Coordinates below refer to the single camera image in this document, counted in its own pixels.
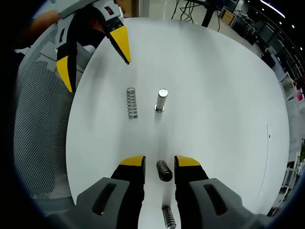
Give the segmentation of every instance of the black cable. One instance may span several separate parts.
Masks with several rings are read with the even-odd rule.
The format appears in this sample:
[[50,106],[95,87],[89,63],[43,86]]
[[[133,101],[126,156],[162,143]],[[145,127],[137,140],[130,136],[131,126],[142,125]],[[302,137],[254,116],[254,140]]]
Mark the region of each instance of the black cable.
[[193,2],[193,8],[192,8],[192,11],[191,11],[191,20],[192,20],[192,23],[194,23],[193,18],[192,18],[192,12],[194,10],[194,7],[195,7],[195,2]]
[[187,1],[186,5],[185,5],[185,7],[184,7],[184,11],[183,11],[182,14],[180,15],[180,20],[181,20],[181,21],[182,21],[182,16],[183,16],[183,14],[187,15],[187,14],[185,13],[185,11],[186,11],[186,8],[187,8],[187,5],[189,4],[189,2],[190,2],[190,1]]
[[220,14],[218,14],[218,10],[216,12],[217,12],[217,16],[218,16],[218,30],[217,30],[217,32],[219,32],[219,30],[220,30],[220,21],[219,21]]
[[185,22],[188,22],[188,21],[190,21],[191,19],[189,19],[190,18],[190,15],[191,15],[191,2],[190,2],[190,7],[187,7],[188,9],[189,9],[189,14],[187,15],[187,18],[186,19],[184,19],[183,21],[185,21]]
[[173,11],[172,19],[173,19],[173,17],[174,17],[174,15],[175,15],[175,13],[176,13],[177,6],[178,6],[179,2],[180,2],[180,0],[177,0],[177,2],[176,2],[176,6],[175,6],[175,10]]
[[193,18],[192,18],[192,12],[194,10],[194,7],[196,7],[196,6],[201,6],[201,4],[195,5],[194,1],[188,0],[188,2],[186,3],[186,5],[184,7],[179,8],[182,12],[182,14],[180,16],[180,20],[182,20],[182,16],[185,14],[187,17],[183,21],[185,21],[185,22],[192,21],[192,23],[194,23]]

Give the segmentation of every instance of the white tabletop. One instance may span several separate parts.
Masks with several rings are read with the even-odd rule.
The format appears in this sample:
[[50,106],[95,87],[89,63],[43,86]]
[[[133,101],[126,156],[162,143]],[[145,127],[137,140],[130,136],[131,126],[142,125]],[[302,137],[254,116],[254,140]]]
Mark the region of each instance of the white tabletop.
[[[213,30],[176,20],[126,19],[132,62],[109,40],[92,56],[75,94],[67,132],[74,202],[126,157],[146,155],[139,228],[163,228],[164,182],[155,164],[198,160],[210,178],[238,193],[253,213],[267,213],[281,187],[289,125],[274,72],[255,54]],[[126,89],[136,89],[139,117],[128,119]],[[167,88],[165,111],[154,111]],[[172,209],[180,227],[174,199]]]

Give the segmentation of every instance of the robotic arm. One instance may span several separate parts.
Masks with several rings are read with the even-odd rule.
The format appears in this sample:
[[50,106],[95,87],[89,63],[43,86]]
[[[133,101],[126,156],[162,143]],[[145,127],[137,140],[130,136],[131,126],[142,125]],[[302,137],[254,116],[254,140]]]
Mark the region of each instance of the robotic arm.
[[56,10],[61,16],[55,37],[56,66],[70,92],[75,92],[76,61],[83,58],[83,61],[88,62],[91,57],[84,46],[91,44],[97,48],[104,38],[102,35],[93,35],[94,29],[88,26],[89,20],[95,19],[99,22],[115,50],[127,64],[130,63],[123,12],[113,0],[58,0]]
[[[175,156],[174,166],[182,229],[266,228],[267,216],[245,209],[240,196],[218,179],[209,179],[198,161]],[[104,177],[79,194],[76,206],[48,218],[56,228],[136,229],[144,183],[145,156],[127,158],[111,178]]]

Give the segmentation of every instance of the coil spring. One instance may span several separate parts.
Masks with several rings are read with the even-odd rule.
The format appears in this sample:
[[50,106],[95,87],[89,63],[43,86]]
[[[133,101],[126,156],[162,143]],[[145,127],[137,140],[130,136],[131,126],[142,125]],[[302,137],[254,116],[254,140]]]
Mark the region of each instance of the coil spring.
[[176,228],[176,222],[173,217],[173,213],[170,206],[162,206],[162,213],[164,218],[165,227],[167,229],[175,229]]
[[165,181],[165,182],[172,180],[173,173],[171,172],[170,168],[167,166],[165,161],[157,162],[157,170],[158,170],[160,180]]
[[137,118],[138,111],[137,111],[137,103],[135,98],[135,88],[129,87],[126,90],[127,94],[127,109],[128,109],[128,117],[129,118]]

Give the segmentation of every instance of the gray mesh fabric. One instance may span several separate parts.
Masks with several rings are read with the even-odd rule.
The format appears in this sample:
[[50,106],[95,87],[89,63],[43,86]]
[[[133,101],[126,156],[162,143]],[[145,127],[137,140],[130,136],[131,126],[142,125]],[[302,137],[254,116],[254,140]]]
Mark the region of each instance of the gray mesh fabric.
[[[73,94],[56,69],[56,32],[57,25],[52,25],[26,53],[16,87],[15,166],[45,214],[74,205],[65,161]],[[78,66],[77,84],[82,73]]]

